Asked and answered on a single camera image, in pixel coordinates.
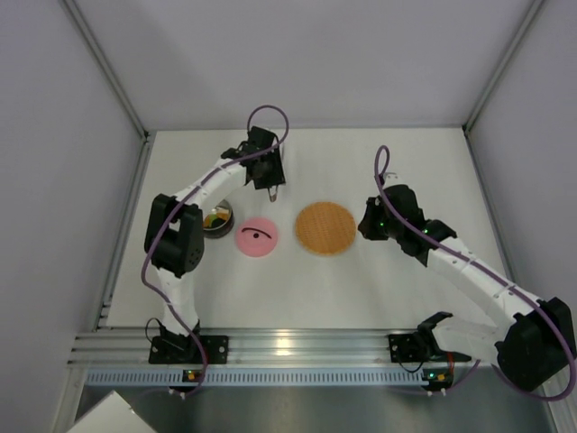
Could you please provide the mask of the metal tongs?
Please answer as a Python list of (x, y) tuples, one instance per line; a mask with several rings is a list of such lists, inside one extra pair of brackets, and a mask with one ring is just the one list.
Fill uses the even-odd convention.
[[(284, 162), (284, 153), (285, 153), (284, 145), (282, 144), (279, 147), (280, 162)], [(278, 194), (279, 194), (279, 185), (275, 185), (273, 187), (268, 188), (268, 196), (270, 203), (274, 203), (277, 201)]]

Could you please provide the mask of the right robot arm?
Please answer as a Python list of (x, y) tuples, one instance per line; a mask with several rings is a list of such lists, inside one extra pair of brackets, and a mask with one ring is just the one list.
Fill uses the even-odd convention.
[(477, 259), (452, 228), (425, 218), (408, 186), (367, 200), (354, 250), (349, 227), (311, 207), (299, 214), (299, 247), (271, 284), (292, 299), (288, 326), (390, 328), (396, 363), (462, 355), (492, 364), (524, 392), (574, 367), (569, 307)]

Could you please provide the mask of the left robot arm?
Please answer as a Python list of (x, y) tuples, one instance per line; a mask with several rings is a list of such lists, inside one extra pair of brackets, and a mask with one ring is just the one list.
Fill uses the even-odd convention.
[(252, 126), (247, 138), (224, 151), (199, 180), (151, 203), (144, 239), (141, 280), (163, 301), (161, 324), (176, 336), (189, 336), (199, 317), (192, 272), (205, 251), (207, 213), (237, 189), (274, 189), (286, 183), (280, 145), (275, 133)]

